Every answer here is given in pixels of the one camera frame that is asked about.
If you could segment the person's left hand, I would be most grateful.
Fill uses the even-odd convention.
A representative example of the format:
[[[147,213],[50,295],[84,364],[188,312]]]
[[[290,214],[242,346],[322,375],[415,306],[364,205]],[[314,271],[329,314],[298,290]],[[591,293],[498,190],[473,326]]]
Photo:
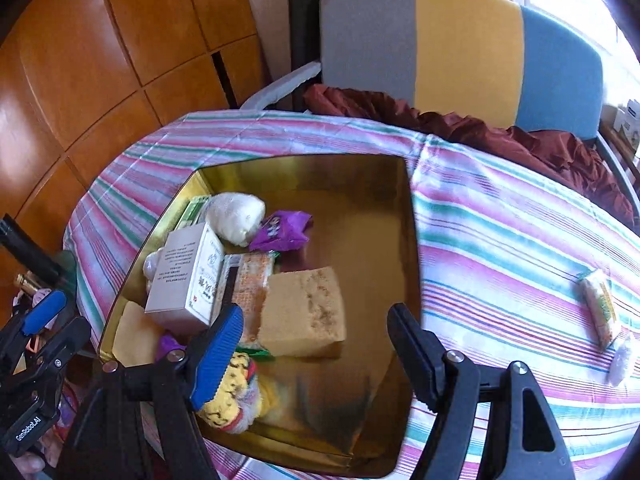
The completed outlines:
[[[58,459],[60,458],[63,448],[63,441],[55,430],[51,428],[38,440],[35,448],[38,450],[37,453],[26,452],[21,457],[12,456],[12,462],[24,479],[51,479],[50,474],[46,471],[46,467],[51,466],[55,468],[58,464]]]

